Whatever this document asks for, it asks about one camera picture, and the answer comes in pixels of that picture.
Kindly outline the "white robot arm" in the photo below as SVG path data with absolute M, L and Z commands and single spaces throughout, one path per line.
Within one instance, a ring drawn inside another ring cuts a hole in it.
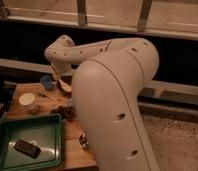
M 76 46 L 63 35 L 45 56 L 57 77 L 78 66 L 72 100 L 99 171 L 160 171 L 137 103 L 158 70 L 154 45 L 119 38 Z

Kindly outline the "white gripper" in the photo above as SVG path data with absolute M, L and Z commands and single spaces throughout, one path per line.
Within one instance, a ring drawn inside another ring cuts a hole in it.
M 55 80 L 60 79 L 64 75 L 70 75 L 72 68 L 70 64 L 51 64 L 52 77 Z

